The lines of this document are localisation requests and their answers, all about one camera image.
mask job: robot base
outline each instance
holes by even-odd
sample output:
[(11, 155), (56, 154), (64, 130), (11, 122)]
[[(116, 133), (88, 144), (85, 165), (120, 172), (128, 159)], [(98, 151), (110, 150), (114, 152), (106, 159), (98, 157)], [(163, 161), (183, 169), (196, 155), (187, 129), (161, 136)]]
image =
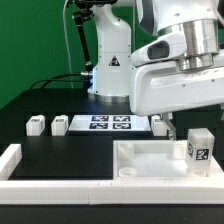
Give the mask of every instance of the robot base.
[(97, 100), (105, 103), (128, 103), (129, 96), (102, 96), (96, 93), (88, 92), (89, 99)]

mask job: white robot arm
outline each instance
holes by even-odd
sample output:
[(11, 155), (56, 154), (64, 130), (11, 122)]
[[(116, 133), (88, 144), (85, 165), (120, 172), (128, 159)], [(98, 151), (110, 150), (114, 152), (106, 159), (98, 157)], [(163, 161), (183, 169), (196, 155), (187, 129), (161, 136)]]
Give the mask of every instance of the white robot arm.
[(154, 115), (224, 102), (224, 52), (219, 51), (216, 15), (219, 1), (137, 3), (140, 25), (159, 38), (132, 55), (133, 113)]

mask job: black cable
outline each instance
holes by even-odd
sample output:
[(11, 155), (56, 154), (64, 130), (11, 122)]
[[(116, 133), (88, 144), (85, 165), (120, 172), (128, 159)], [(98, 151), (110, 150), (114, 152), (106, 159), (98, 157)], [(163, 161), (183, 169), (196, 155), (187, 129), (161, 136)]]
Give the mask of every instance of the black cable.
[(33, 89), (34, 86), (36, 86), (37, 84), (41, 83), (41, 82), (78, 82), (78, 83), (83, 83), (83, 82), (88, 82), (88, 81), (72, 81), (72, 80), (58, 80), (58, 79), (43, 79), (43, 80), (40, 80), (40, 81), (37, 81), (35, 83), (33, 83), (33, 85), (30, 87), (30, 89)]
[[(73, 74), (64, 74), (64, 75), (57, 75), (52, 77), (51, 79), (62, 79), (62, 78), (67, 78), (67, 77), (74, 77), (74, 76), (80, 76), (81, 74), (79, 72), (73, 73)], [(52, 81), (47, 81), (45, 82), (40, 88), (44, 89), (47, 85), (49, 85)]]

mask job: cable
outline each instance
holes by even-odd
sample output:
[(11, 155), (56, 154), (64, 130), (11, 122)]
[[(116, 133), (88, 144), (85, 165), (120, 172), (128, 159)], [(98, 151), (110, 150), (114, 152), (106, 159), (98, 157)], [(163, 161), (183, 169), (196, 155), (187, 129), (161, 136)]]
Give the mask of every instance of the cable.
[(221, 16), (221, 14), (219, 13), (218, 9), (217, 9), (217, 2), (213, 2), (213, 9), (215, 11), (215, 14), (217, 16), (218, 21), (220, 22), (220, 24), (224, 27), (224, 19)]
[(84, 82), (88, 82), (88, 81), (71, 81), (71, 80), (58, 80), (58, 79), (43, 79), (43, 80), (40, 80), (40, 81), (37, 81), (35, 83), (33, 83), (33, 85), (30, 87), (30, 89), (33, 89), (34, 86), (36, 86), (37, 84), (41, 83), (41, 82), (73, 82), (73, 83), (84, 83)]
[(67, 55), (68, 55), (68, 67), (69, 67), (69, 73), (72, 74), (72, 60), (71, 60), (71, 52), (70, 52), (70, 46), (68, 41), (68, 32), (67, 32), (67, 24), (66, 24), (66, 7), (69, 0), (65, 0), (65, 4), (63, 7), (63, 24), (64, 24), (64, 35), (65, 35), (65, 44), (67, 49)]
[(215, 14), (217, 16), (218, 21), (221, 23), (221, 25), (224, 27), (224, 19), (223, 17), (220, 15), (219, 11), (216, 9), (215, 10)]
[[(57, 76), (52, 77), (51, 79), (62, 79), (62, 78), (74, 77), (74, 76), (80, 76), (81, 77), (81, 74), (77, 72), (77, 73), (74, 73), (74, 74), (57, 75)], [(50, 83), (51, 83), (51, 81), (49, 80), (49, 81), (45, 82), (40, 88), (44, 89)]]

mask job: white box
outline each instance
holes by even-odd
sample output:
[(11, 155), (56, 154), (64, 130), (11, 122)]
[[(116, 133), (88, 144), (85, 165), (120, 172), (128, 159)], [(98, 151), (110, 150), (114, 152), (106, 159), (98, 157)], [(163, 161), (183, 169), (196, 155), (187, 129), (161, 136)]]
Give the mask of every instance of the white box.
[(27, 136), (40, 136), (45, 128), (45, 117), (43, 115), (32, 116), (26, 123)]
[(207, 128), (189, 129), (185, 162), (192, 171), (208, 171), (215, 137)]

